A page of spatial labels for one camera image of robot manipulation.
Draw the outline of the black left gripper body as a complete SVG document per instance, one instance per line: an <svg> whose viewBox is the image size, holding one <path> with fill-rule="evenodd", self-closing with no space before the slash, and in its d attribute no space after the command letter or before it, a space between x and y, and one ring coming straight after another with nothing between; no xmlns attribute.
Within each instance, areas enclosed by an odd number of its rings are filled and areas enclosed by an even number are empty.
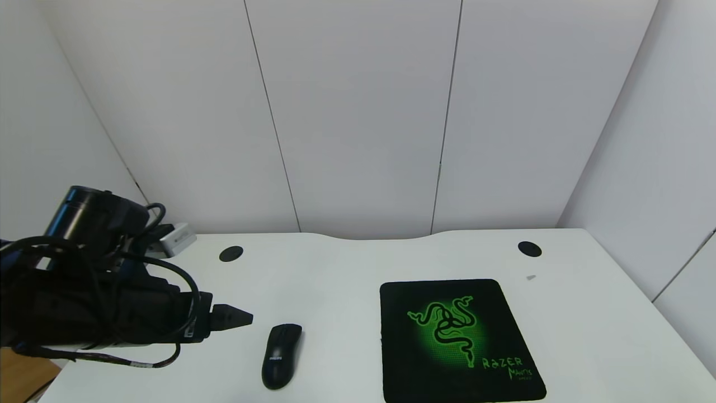
<svg viewBox="0 0 716 403"><path fill-rule="evenodd" d="M199 343L210 334L212 294L200 292L196 303L191 292L166 279L135 280L134 291L139 321L134 339L140 345Z"/></svg>

